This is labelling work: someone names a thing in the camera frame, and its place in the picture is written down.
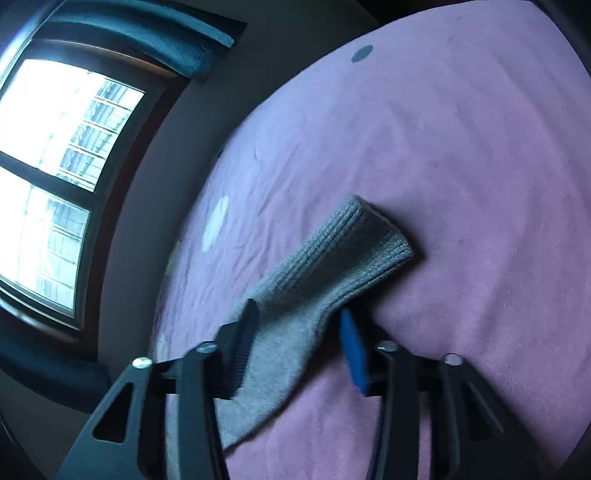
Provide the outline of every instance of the window pane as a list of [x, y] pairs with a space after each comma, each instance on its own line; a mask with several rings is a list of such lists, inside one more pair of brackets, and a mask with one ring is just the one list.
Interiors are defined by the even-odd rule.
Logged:
[[26, 60], [0, 99], [0, 150], [93, 191], [143, 95], [85, 69]]
[[0, 280], [73, 316], [76, 275], [89, 212], [3, 168], [0, 206]]

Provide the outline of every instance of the gray polka dot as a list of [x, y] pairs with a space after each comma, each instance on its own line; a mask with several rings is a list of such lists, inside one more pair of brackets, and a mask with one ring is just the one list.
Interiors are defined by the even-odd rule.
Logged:
[[373, 49], [374, 49], [373, 45], [366, 45], [364, 47], [361, 47], [358, 51], [355, 52], [355, 54], [351, 58], [351, 61], [353, 63], [357, 63], [358, 61], [363, 60], [365, 57], [367, 57], [371, 53], [371, 51]]

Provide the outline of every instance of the pink fabric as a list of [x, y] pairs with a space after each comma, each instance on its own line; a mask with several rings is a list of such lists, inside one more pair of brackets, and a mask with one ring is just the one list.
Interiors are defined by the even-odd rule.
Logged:
[[[229, 140], [180, 235], [157, 359], [212, 338], [358, 194], [424, 254], [366, 297], [374, 318], [411, 352], [468, 357], [559, 465], [591, 420], [589, 132], [591, 79], [529, 2], [437, 8], [343, 46]], [[230, 455], [233, 479], [365, 477], [378, 404], [353, 387], [334, 341], [281, 415]]]

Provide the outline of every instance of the window frame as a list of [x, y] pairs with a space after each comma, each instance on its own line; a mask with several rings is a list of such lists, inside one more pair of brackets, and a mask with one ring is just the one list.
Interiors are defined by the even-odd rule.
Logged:
[[12, 313], [19, 327], [41, 340], [87, 359], [96, 359], [100, 294], [116, 220], [135, 170], [151, 138], [189, 80], [145, 56], [72, 40], [43, 38], [27, 46], [0, 89], [0, 99], [28, 59], [54, 60], [88, 69], [142, 90], [101, 171], [94, 192], [27, 165], [0, 151], [0, 167], [89, 211], [74, 291], [73, 317], [0, 280], [0, 308]]

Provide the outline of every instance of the mattress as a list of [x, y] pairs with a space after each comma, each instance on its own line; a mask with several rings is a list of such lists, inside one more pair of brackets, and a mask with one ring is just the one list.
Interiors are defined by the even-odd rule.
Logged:
[[[213, 338], [360, 195], [420, 257], [363, 298], [370, 314], [414, 354], [467, 357], [553, 471], [591, 420], [590, 131], [591, 79], [530, 2], [441, 7], [352, 41], [228, 139], [178, 236], [156, 360]], [[364, 478], [377, 415], [329, 331], [280, 413], [228, 452], [231, 478]]]

